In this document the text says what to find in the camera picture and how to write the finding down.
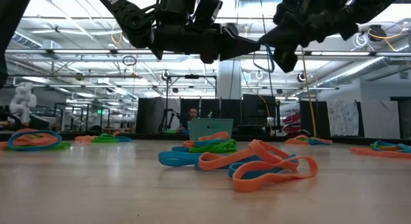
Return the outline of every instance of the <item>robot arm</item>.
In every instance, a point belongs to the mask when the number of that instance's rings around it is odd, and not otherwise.
[[[274,60],[284,72],[293,71],[298,45],[323,42],[339,33],[344,40],[358,32],[357,23],[369,22],[395,0],[283,0],[273,22],[277,25],[262,36],[262,44],[275,47]]]
[[[222,7],[219,0],[157,0],[140,9],[127,0],[100,0],[117,20],[131,45],[148,47],[158,58],[163,51],[199,54],[211,64],[259,50],[259,43],[237,36],[230,28],[214,23]]]

